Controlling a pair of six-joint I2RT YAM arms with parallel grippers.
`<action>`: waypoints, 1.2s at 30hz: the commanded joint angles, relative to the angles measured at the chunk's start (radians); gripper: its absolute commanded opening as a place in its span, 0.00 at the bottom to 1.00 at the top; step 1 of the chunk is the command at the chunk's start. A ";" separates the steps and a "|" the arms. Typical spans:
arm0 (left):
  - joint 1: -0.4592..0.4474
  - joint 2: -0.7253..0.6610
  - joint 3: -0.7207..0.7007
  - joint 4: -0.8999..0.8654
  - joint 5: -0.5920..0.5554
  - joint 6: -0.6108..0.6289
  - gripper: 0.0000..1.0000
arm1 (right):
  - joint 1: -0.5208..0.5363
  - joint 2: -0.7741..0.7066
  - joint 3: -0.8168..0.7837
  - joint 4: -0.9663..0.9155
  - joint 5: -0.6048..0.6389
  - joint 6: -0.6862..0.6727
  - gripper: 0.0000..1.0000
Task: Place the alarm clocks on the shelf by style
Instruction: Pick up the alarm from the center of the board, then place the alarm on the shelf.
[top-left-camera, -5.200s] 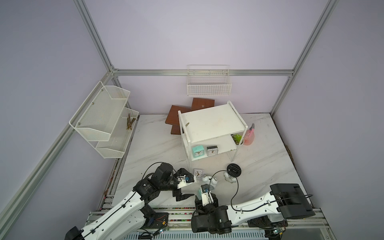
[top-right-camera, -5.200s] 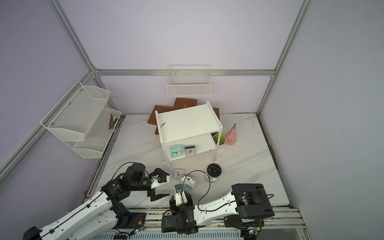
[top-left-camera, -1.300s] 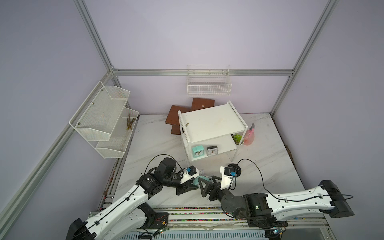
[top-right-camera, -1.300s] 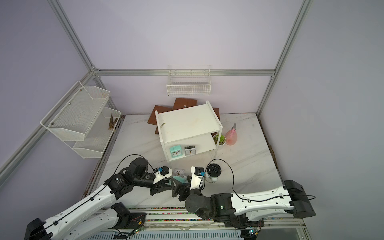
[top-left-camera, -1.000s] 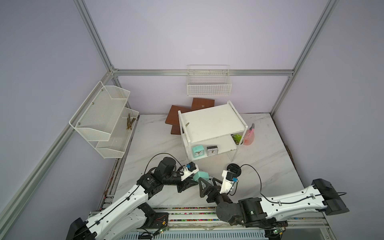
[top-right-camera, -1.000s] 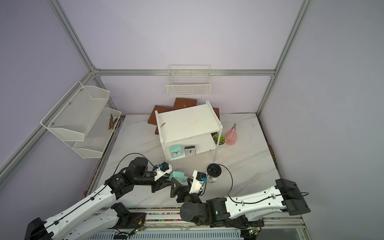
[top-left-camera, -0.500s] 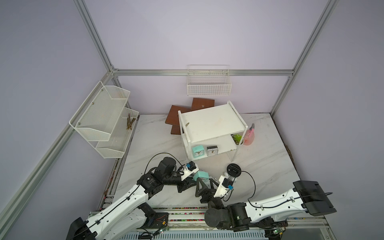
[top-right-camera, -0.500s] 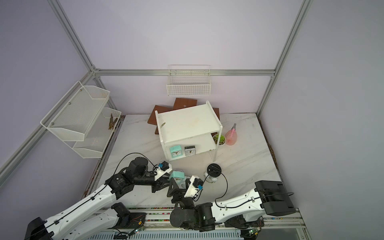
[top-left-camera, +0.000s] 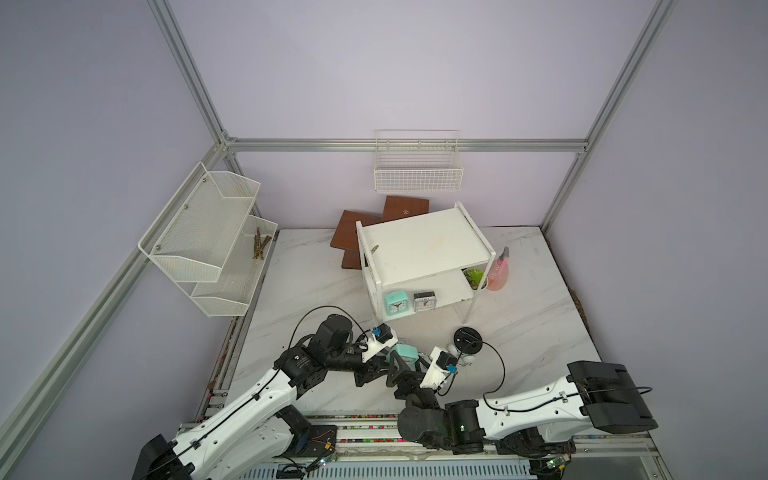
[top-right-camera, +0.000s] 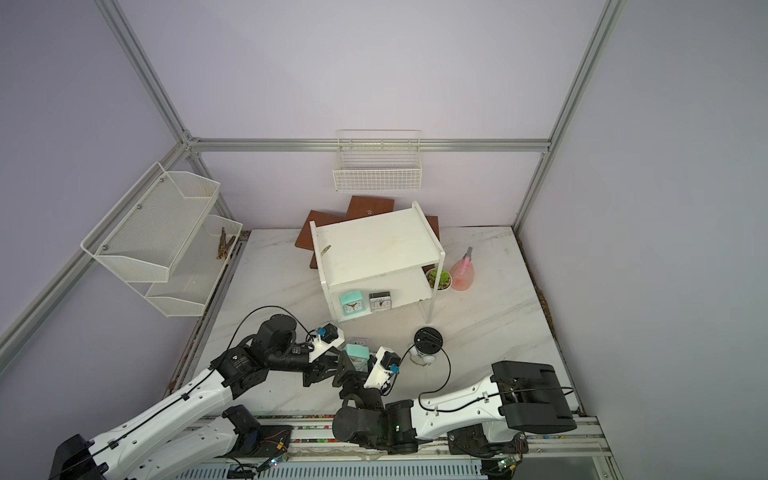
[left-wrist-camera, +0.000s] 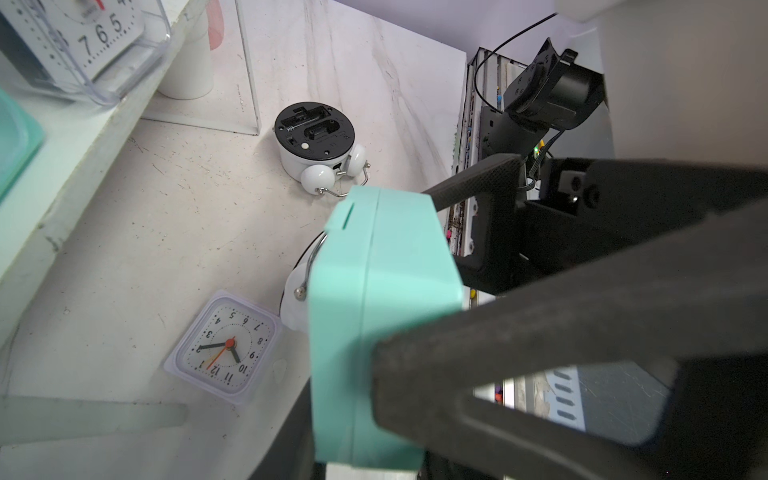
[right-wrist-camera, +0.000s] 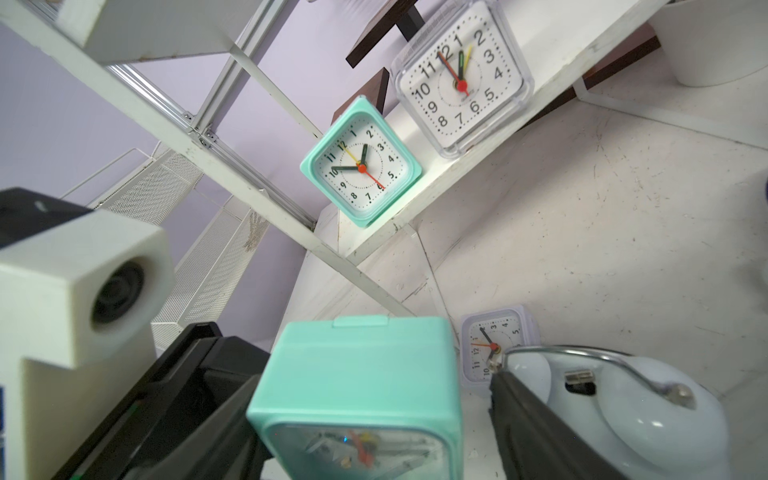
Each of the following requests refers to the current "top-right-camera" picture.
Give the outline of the mint green alarm clock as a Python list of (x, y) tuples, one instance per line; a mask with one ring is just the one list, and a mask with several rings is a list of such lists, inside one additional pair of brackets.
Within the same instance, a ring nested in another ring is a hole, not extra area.
[(347, 317), (365, 310), (363, 293), (360, 290), (348, 291), (339, 296), (342, 314)]
[(356, 371), (369, 372), (370, 349), (366, 345), (347, 344), (345, 352)]

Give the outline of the clear square alarm clock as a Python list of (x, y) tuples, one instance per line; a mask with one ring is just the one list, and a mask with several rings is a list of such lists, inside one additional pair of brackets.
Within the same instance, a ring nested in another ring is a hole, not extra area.
[(374, 313), (390, 310), (393, 307), (391, 293), (389, 291), (370, 293), (369, 307)]

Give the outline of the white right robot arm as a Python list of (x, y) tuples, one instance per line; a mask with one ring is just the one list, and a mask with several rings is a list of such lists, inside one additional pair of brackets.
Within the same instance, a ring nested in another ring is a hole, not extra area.
[(343, 353), (333, 379), (342, 400), (332, 423), (334, 438), (389, 454), (411, 454), (422, 444), (485, 423), (501, 422), (513, 432), (543, 435), (576, 428), (566, 388), (552, 366), (499, 361), (491, 370), (462, 390), (384, 404), (381, 390)]

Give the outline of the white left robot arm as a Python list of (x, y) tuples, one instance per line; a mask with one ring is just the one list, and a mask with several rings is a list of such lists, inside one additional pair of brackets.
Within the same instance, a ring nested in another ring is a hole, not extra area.
[(343, 331), (328, 323), (298, 339), (298, 324), (290, 314), (276, 314), (136, 417), (91, 439), (76, 434), (65, 440), (54, 453), (49, 477), (127, 479), (178, 433), (263, 383), (270, 372), (299, 373), (305, 387), (329, 378), (345, 342)]

